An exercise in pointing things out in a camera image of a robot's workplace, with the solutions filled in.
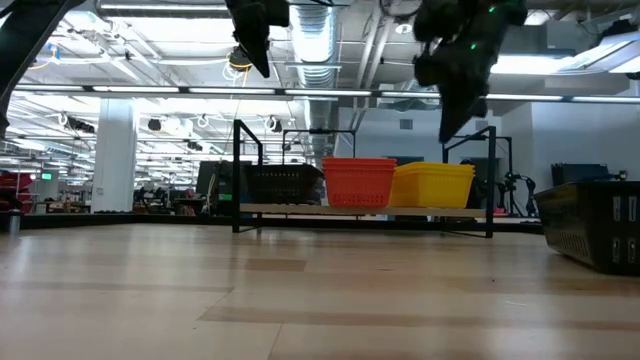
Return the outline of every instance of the mesh basket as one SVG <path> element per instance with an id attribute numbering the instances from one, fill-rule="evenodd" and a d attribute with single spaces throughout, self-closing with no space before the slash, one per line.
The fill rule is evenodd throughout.
<path id="1" fill-rule="evenodd" d="M 322 172 L 307 164 L 247 166 L 247 190 L 259 204 L 319 204 Z"/>
<path id="2" fill-rule="evenodd" d="M 395 159 L 324 158 L 329 205 L 383 208 L 389 204 Z"/>

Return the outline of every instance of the wall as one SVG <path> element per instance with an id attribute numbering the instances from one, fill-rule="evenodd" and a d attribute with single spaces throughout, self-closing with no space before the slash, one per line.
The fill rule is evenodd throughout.
<path id="1" fill-rule="evenodd" d="M 513 172 L 533 177 L 534 139 L 531 103 L 524 104 L 502 117 L 502 135 L 512 137 Z M 504 175 L 508 170 L 508 164 L 503 161 L 500 164 L 500 174 Z M 514 197 L 518 206 L 524 211 L 528 198 L 528 190 L 524 183 L 516 184 Z"/>
<path id="2" fill-rule="evenodd" d="M 636 96 L 630 88 L 618 96 Z M 640 180 L 640 110 L 618 104 L 533 104 L 535 173 L 539 188 L 553 186 L 550 165 L 607 164 Z"/>
<path id="3" fill-rule="evenodd" d="M 353 114 L 351 108 L 340 109 L 340 127 L 348 129 Z M 357 133 L 356 155 L 360 157 L 421 156 L 425 161 L 442 162 L 442 146 L 438 141 L 440 127 L 439 110 L 397 112 L 386 109 L 369 109 Z M 401 130 L 400 119 L 412 119 L 413 130 Z M 499 128 L 499 117 L 486 120 Z M 470 121 L 461 135 L 475 133 L 475 122 Z M 465 157 L 487 157 L 487 142 L 469 142 L 451 151 L 449 162 L 459 163 Z M 335 156 L 351 157 L 352 149 L 343 138 L 336 142 Z"/>
<path id="4" fill-rule="evenodd" d="M 639 96 L 637 87 L 617 95 Z M 502 117 L 502 133 L 513 137 L 514 170 L 530 176 L 536 191 L 553 186 L 551 164 L 560 162 L 607 164 L 640 180 L 640 106 L 529 103 Z M 526 193 L 517 196 L 524 204 Z"/>

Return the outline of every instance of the black crate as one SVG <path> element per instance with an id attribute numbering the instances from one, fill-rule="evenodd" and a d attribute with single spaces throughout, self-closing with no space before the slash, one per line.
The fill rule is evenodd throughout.
<path id="1" fill-rule="evenodd" d="M 246 175 L 253 203 L 320 203 L 324 175 L 311 165 L 251 165 Z"/>
<path id="2" fill-rule="evenodd" d="M 640 182 L 577 182 L 536 194 L 547 244 L 611 274 L 640 275 Z"/>

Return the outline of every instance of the cable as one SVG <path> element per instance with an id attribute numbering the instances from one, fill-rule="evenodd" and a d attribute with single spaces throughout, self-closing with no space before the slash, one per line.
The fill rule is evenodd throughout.
<path id="1" fill-rule="evenodd" d="M 591 35 L 591 36 L 600 36 L 600 34 L 594 34 L 591 31 L 589 31 L 589 29 L 582 23 L 582 22 L 578 22 L 578 25 L 580 25 L 582 27 L 582 29 L 584 29 L 584 31 Z"/>
<path id="2" fill-rule="evenodd" d="M 247 85 L 247 78 L 249 77 L 249 71 L 244 73 L 244 80 L 242 80 L 242 87 L 245 87 L 245 85 Z M 235 120 L 235 118 L 238 117 L 238 111 L 240 110 L 240 103 L 242 103 L 242 98 L 240 98 L 240 100 L 238 100 L 238 106 L 236 106 L 236 113 L 235 115 L 233 115 L 233 119 Z"/>
<path id="3" fill-rule="evenodd" d="M 49 64 L 51 64 L 52 61 L 54 61 L 56 58 L 56 48 L 54 47 L 51 50 L 51 57 L 49 58 L 49 60 L 47 60 L 46 63 L 42 64 L 42 65 L 38 65 L 38 66 L 32 66 L 30 67 L 28 70 L 40 70 L 40 69 L 44 69 L 47 66 L 49 66 Z"/>
<path id="4" fill-rule="evenodd" d="M 417 9 L 415 9 L 414 11 L 407 13 L 407 14 L 392 14 L 389 12 L 389 5 L 384 5 L 383 4 L 384 0 L 378 0 L 378 6 L 380 7 L 380 11 L 382 12 L 382 15 L 386 16 L 386 17 L 392 17 L 392 18 L 400 18 L 400 19 L 408 19 L 410 17 L 416 16 L 416 14 L 418 13 L 418 11 L 420 11 L 420 7 L 418 7 Z"/>

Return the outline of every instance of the ceiling light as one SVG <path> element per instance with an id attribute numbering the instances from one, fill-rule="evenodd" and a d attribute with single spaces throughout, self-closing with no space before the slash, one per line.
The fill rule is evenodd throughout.
<path id="1" fill-rule="evenodd" d="M 413 26 L 409 23 L 398 24 L 398 26 L 396 26 L 396 33 L 400 35 L 408 34 L 411 30 L 413 30 Z"/>
<path id="2" fill-rule="evenodd" d="M 492 74 L 549 75 L 573 62 L 573 58 L 553 58 L 531 55 L 500 55 L 491 67 Z"/>
<path id="3" fill-rule="evenodd" d="M 636 73 L 640 72 L 640 56 L 627 61 L 626 63 L 611 70 L 613 73 Z"/>
<path id="4" fill-rule="evenodd" d="M 293 89 L 293 90 L 285 90 L 285 94 L 287 95 L 299 95 L 299 96 L 359 96 L 359 97 L 367 97 L 371 96 L 371 91 L 365 90 L 331 90 L 331 89 Z"/>
<path id="5" fill-rule="evenodd" d="M 573 57 L 569 64 L 561 70 L 584 70 L 590 65 L 604 59 L 614 52 L 629 45 L 631 41 L 623 41 L 617 44 L 599 45 Z"/>
<path id="6" fill-rule="evenodd" d="M 37 85 L 37 84 L 18 84 L 15 87 L 18 91 L 84 91 L 82 86 L 73 85 Z"/>
<path id="7" fill-rule="evenodd" d="M 640 97 L 625 96 L 574 96 L 572 102 L 597 103 L 597 104 L 638 104 Z"/>
<path id="8" fill-rule="evenodd" d="M 144 4 L 104 4 L 100 6 L 105 10 L 166 10 L 166 11 L 227 11 L 227 7 L 224 5 L 189 5 L 189 4 L 159 4 L 159 5 L 144 5 Z"/>
<path id="9" fill-rule="evenodd" d="M 440 94 L 428 92 L 404 92 L 404 91 L 383 91 L 381 97 L 387 98 L 412 98 L 412 99 L 439 99 Z"/>
<path id="10" fill-rule="evenodd" d="M 557 95 L 517 95 L 517 94 L 489 94 L 487 100 L 511 100 L 511 101 L 548 101 L 559 102 L 563 99 Z"/>
<path id="11" fill-rule="evenodd" d="M 99 92 L 111 91 L 111 92 L 179 92 L 180 89 L 171 86 L 94 86 L 93 90 Z"/>
<path id="12" fill-rule="evenodd" d="M 274 95 L 273 89 L 248 88 L 189 88 L 193 94 L 222 94 L 222 95 Z"/>

